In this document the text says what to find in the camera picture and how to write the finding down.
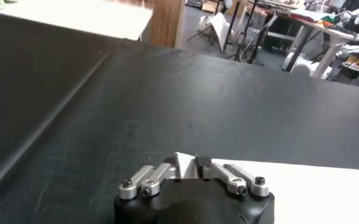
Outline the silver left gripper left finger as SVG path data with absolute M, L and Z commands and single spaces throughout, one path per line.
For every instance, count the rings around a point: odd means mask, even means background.
M 157 165 L 145 165 L 119 185 L 121 200 L 135 200 L 137 197 L 151 199 L 160 193 L 165 180 L 179 178 L 179 165 L 175 157 L 168 157 Z

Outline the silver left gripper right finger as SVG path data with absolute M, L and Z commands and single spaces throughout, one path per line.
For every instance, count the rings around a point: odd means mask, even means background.
M 268 197 L 269 187 L 262 176 L 255 176 L 236 164 L 217 164 L 205 156 L 196 157 L 196 167 L 202 179 L 217 178 L 222 181 L 228 192 L 235 195 L 250 193 L 255 197 Z

